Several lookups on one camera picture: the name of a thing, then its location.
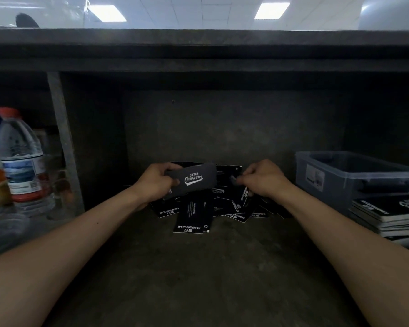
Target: vertical divider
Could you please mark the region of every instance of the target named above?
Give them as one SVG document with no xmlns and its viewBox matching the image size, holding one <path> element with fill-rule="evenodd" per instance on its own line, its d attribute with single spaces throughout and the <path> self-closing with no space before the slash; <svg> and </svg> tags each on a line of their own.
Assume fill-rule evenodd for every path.
<svg viewBox="0 0 409 327">
<path fill-rule="evenodd" d="M 121 92 L 85 75 L 47 75 L 76 212 L 81 214 L 131 184 Z"/>
</svg>

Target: bottle label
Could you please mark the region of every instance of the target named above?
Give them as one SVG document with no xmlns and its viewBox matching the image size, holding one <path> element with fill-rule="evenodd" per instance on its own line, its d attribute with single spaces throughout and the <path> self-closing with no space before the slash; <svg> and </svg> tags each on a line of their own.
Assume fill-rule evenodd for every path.
<svg viewBox="0 0 409 327">
<path fill-rule="evenodd" d="M 32 201 L 50 191 L 43 156 L 2 160 L 9 190 L 15 202 Z"/>
</svg>

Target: clear plastic bin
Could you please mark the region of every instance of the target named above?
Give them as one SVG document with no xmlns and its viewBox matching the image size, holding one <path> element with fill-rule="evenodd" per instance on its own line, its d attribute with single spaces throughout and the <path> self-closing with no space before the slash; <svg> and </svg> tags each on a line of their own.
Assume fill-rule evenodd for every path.
<svg viewBox="0 0 409 327">
<path fill-rule="evenodd" d="M 409 166 L 347 151 L 300 151 L 296 184 L 348 215 L 352 200 L 409 194 Z"/>
</svg>

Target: ceiling light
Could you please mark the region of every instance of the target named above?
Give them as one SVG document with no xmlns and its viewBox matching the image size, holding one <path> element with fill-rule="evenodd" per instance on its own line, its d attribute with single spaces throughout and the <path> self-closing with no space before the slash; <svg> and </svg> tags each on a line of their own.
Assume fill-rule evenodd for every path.
<svg viewBox="0 0 409 327">
<path fill-rule="evenodd" d="M 112 4 L 88 5 L 88 9 L 102 22 L 126 22 L 117 7 Z"/>
<path fill-rule="evenodd" d="M 289 2 L 262 3 L 256 13 L 256 20 L 278 20 L 289 7 Z"/>
</svg>

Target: water bottle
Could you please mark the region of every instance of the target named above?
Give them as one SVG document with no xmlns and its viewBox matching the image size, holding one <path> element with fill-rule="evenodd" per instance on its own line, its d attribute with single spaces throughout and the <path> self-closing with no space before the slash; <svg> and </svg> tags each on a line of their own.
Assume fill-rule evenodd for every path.
<svg viewBox="0 0 409 327">
<path fill-rule="evenodd" d="M 41 144 L 18 110 L 0 107 L 0 160 L 18 213 L 27 217 L 55 207 Z"/>
</svg>

